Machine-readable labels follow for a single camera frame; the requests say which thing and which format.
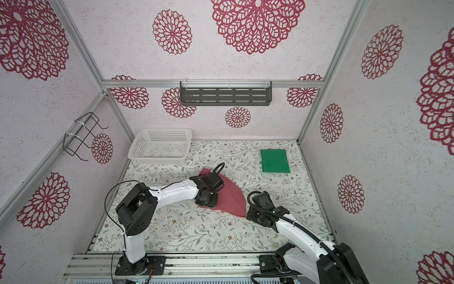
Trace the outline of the pink red tank top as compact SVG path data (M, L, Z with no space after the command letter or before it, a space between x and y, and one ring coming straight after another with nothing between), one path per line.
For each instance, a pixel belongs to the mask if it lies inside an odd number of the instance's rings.
M216 172L223 181L222 188L218 187L214 193L208 194L208 202L199 201L200 198L196 197L196 204L201 208L224 211L237 217L245 218L247 216L247 206L244 194L239 186L221 174L224 167L225 163L220 163L214 170L203 168L198 174L197 179L195 177L190 178L197 185L199 185L199 180L202 180L203 178Z

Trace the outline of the green tank top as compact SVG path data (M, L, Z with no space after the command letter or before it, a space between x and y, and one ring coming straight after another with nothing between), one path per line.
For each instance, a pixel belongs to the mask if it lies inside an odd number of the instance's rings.
M262 171L265 173L290 173L285 149L262 149Z

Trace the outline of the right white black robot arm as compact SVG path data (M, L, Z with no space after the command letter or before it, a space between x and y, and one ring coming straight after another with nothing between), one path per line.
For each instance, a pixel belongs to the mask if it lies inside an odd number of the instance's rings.
M273 255L261 255L261 272L251 275L254 284L265 278L302 276L309 284L367 284L369 281L353 250L345 243L323 240L310 231L288 209L276 207L266 191L248 194L247 220L290 241Z

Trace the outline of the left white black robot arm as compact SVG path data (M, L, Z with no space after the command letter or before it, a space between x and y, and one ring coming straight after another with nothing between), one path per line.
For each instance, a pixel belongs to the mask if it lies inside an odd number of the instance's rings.
M145 258L143 232L149 227L156 210L185 200L193 200L203 208L214 208L223 187L222 178L215 172L161 187L137 183L116 208L118 221L125 231L125 257L128 263L134 265Z

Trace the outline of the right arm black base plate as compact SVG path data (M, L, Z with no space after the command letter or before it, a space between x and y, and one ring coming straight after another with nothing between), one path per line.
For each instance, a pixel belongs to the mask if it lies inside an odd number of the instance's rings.
M302 268L306 258L304 251L294 244L286 243L273 254L259 255L260 274L273 277L289 276L292 273L298 275L297 269Z

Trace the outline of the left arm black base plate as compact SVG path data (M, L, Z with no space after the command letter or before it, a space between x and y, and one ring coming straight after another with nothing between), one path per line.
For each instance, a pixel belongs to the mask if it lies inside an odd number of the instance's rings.
M115 276L163 275L166 264L165 256L144 256L136 263L130 263L125 255L121 256L115 270Z

